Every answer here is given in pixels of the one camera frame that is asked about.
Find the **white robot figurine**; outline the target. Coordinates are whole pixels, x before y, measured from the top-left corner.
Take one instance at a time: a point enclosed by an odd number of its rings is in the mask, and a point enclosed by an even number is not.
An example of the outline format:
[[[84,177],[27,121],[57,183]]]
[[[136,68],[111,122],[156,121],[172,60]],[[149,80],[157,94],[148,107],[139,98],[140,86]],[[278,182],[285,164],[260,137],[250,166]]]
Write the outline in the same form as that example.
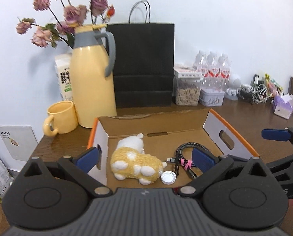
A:
[[[232,101],[237,101],[241,84],[240,76],[238,74],[231,74],[224,97]]]

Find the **red cardboard box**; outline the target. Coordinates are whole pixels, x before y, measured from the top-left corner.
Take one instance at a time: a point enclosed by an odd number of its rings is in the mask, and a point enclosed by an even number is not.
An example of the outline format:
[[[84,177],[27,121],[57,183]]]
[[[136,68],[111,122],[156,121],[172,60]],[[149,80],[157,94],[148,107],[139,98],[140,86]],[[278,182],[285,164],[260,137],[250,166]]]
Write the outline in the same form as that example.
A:
[[[214,109],[199,109],[125,117],[100,117],[94,120],[88,146],[100,146],[101,160],[88,175],[116,188],[141,188],[138,180],[116,180],[110,169],[110,158],[119,140],[142,133],[144,151],[161,161],[173,157],[178,146],[197,142],[215,156],[234,155],[249,159],[256,150]]]

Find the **dried pink rose bouquet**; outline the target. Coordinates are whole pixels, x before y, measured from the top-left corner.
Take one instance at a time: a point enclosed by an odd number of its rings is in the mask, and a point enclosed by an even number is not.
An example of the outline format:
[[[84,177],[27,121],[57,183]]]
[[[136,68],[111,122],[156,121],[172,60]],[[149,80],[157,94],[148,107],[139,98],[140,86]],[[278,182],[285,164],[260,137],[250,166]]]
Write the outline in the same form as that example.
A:
[[[33,9],[50,12],[53,16],[51,21],[42,25],[34,18],[19,18],[16,32],[23,35],[34,28],[31,43],[43,48],[50,45],[54,49],[59,42],[72,48],[75,29],[84,26],[88,16],[92,25],[106,25],[116,12],[108,0],[89,0],[88,5],[73,5],[71,0],[33,0]]]

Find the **yellow white plush toy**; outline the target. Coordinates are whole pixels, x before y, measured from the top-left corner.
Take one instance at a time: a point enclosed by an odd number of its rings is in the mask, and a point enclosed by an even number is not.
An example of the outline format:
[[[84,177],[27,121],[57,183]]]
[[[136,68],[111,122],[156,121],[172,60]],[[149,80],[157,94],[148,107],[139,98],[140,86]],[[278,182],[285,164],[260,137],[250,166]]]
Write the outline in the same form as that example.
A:
[[[139,133],[118,142],[110,160],[111,171],[117,180],[134,178],[142,185],[150,185],[161,177],[167,163],[144,152],[143,137]]]

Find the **water bottle middle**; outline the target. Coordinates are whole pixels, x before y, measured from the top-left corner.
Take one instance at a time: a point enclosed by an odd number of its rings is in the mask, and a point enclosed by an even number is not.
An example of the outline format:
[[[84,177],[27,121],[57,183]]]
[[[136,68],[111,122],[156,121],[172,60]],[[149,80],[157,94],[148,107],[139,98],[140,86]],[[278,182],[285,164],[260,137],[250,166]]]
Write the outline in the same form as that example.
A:
[[[210,52],[207,56],[207,66],[208,66],[208,76],[207,76],[207,86],[209,88],[215,88],[218,75],[219,75],[219,67],[217,64],[217,55],[214,52]]]

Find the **water bottle left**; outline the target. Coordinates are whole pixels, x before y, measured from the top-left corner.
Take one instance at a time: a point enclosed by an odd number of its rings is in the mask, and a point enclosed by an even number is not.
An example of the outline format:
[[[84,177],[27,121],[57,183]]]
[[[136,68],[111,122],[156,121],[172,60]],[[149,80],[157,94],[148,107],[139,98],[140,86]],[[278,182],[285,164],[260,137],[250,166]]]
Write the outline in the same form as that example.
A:
[[[196,69],[196,71],[200,72],[205,78],[208,77],[209,68],[207,64],[206,53],[204,51],[199,50],[199,53],[196,55],[193,67],[194,69]]]

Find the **white wall panel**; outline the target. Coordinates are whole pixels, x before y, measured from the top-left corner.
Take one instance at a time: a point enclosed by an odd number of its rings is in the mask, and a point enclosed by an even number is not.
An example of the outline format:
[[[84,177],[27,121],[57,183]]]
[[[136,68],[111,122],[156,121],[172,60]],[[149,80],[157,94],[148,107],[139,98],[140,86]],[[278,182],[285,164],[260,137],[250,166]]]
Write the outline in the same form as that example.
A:
[[[15,160],[28,161],[38,145],[31,126],[0,126],[0,136]]]

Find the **black paper bag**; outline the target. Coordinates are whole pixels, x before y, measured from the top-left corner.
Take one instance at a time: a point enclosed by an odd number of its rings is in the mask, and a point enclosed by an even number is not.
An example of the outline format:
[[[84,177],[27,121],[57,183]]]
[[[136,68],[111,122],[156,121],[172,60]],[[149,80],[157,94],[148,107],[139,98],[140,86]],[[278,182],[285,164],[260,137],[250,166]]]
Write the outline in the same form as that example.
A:
[[[118,108],[160,107],[172,103],[174,80],[173,23],[151,23],[151,6],[143,23],[107,26],[116,43],[114,94]]]

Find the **yellow thermos jug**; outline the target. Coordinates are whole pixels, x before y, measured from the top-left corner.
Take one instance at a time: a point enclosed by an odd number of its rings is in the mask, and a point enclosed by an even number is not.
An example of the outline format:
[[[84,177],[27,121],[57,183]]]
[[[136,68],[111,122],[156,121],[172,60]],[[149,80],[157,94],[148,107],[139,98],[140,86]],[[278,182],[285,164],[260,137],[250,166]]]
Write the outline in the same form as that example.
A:
[[[75,29],[70,81],[78,122],[85,128],[92,128],[95,118],[117,115],[112,75],[116,43],[106,26]]]

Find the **clear seed container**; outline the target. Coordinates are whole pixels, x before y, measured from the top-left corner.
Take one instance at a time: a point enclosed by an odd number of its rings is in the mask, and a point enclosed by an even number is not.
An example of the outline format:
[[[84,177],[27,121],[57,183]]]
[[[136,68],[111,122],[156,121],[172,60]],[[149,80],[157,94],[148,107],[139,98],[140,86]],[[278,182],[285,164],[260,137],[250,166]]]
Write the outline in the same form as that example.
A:
[[[197,106],[200,97],[202,77],[175,77],[175,103],[182,106]]]

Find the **small white cap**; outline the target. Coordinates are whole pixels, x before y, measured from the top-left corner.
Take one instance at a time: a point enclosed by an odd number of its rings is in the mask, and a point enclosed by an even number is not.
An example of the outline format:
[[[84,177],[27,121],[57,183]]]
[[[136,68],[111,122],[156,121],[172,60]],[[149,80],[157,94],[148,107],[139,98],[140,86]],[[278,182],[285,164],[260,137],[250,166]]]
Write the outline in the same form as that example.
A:
[[[176,174],[173,171],[165,171],[161,175],[161,181],[163,184],[172,185],[176,181]]]

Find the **water bottle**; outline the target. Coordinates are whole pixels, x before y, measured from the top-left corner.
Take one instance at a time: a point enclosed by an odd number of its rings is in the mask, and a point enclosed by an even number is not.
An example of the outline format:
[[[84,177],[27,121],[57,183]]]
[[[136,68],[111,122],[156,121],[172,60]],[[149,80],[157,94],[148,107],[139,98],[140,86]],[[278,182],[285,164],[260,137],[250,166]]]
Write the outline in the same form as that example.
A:
[[[196,55],[193,67],[194,69],[196,69],[196,71],[200,72],[205,78],[208,77],[209,68],[207,64],[206,53],[204,51],[199,50],[199,53]]]
[[[231,65],[228,60],[228,56],[225,53],[222,53],[222,55],[218,59],[218,63],[220,65],[220,81],[221,81],[221,87],[223,91],[226,91],[228,88],[228,83],[230,79],[230,72],[231,72]]]
[[[210,52],[207,56],[207,66],[208,66],[208,76],[207,76],[207,86],[209,88],[215,88],[218,75],[219,75],[219,67],[217,64],[217,55],[214,52]]]

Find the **colourful snack packet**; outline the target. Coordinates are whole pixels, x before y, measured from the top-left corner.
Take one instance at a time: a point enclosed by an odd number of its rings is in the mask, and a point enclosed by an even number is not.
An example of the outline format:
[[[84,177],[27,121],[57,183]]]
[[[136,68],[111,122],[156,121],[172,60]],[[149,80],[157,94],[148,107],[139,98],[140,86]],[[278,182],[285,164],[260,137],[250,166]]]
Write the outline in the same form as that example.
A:
[[[271,96],[278,96],[283,94],[283,88],[277,81],[269,74],[264,74],[265,83]]]

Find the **purple tissue pack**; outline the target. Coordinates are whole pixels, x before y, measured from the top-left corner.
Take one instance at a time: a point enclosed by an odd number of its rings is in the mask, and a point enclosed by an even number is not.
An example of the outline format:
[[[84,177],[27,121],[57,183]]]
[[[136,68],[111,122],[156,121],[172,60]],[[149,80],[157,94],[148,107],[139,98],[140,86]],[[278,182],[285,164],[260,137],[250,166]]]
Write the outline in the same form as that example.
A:
[[[288,120],[293,113],[293,94],[275,96],[273,100],[273,113]]]

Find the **white tin box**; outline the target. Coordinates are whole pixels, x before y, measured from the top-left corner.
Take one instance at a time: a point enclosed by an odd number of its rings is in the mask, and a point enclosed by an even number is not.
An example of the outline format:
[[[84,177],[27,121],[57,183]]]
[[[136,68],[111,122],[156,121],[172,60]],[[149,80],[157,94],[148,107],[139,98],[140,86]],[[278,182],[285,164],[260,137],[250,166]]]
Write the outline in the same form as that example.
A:
[[[202,87],[200,90],[199,102],[205,107],[222,106],[224,95],[224,91]]]

